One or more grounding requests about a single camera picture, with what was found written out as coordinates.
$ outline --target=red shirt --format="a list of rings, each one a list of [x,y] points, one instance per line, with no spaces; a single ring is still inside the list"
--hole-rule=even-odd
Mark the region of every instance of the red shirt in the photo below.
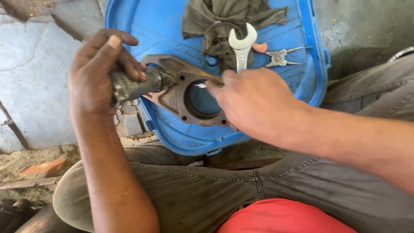
[[[218,233],[356,233],[320,209],[287,199],[257,201],[235,212]]]

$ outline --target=red brick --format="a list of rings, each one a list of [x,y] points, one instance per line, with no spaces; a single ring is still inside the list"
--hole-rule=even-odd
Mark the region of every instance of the red brick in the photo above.
[[[60,170],[63,168],[64,163],[66,162],[65,158],[53,160],[52,162],[41,163],[38,165],[33,165],[22,171],[20,174],[45,174],[46,177],[52,177],[57,175]]]

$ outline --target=knee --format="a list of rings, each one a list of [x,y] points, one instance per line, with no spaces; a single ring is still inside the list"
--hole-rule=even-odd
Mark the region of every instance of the knee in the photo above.
[[[82,162],[70,168],[59,181],[53,194],[56,214],[67,224],[93,232],[88,187]]]

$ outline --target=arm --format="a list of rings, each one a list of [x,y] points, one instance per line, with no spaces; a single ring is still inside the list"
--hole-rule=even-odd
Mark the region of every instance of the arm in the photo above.
[[[207,83],[229,121],[258,140],[345,163],[414,195],[414,123],[311,107],[268,69]]]
[[[108,73],[122,65],[145,81],[140,65],[122,42],[137,45],[129,34],[104,29],[76,54],[70,76],[71,118],[85,168],[96,232],[159,232],[158,216],[139,184],[113,124]]]

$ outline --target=metal shaft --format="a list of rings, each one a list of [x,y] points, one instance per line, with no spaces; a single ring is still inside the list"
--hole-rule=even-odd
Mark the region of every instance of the metal shaft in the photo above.
[[[124,72],[109,74],[112,81],[111,106],[122,105],[126,101],[136,100],[140,96],[176,83],[174,77],[164,73],[158,67],[149,67],[145,74],[147,75],[147,81],[144,83],[130,80]]]

